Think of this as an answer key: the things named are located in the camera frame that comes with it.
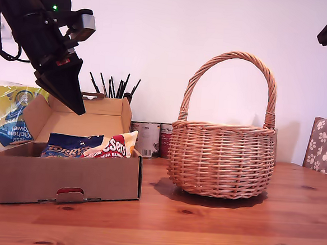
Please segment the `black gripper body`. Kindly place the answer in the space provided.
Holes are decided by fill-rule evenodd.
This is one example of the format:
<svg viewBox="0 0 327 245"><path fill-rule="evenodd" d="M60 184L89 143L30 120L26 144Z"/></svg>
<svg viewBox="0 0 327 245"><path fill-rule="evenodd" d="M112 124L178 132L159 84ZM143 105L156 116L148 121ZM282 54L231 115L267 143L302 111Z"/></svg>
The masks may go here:
<svg viewBox="0 0 327 245"><path fill-rule="evenodd" d="M82 16L36 11L16 18L15 39L23 47L37 75L79 74L82 59L74 47L84 39L85 28L80 26Z"/></svg>

